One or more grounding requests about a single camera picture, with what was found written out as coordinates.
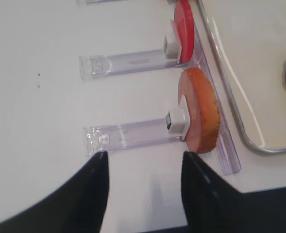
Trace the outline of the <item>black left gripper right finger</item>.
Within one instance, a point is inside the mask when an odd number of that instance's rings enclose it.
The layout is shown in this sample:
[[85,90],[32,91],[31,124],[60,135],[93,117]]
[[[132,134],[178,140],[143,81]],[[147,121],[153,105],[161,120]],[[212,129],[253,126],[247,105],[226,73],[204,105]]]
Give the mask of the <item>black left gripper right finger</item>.
[[286,233],[286,187],[241,193],[184,152],[182,203],[190,233]]

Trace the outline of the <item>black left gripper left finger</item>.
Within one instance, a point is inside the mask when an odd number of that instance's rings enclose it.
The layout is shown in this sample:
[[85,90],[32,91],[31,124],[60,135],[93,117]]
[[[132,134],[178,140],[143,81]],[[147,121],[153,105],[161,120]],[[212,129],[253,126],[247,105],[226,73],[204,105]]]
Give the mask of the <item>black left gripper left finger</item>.
[[65,184],[0,223],[0,233],[99,233],[109,196],[108,153],[98,152]]

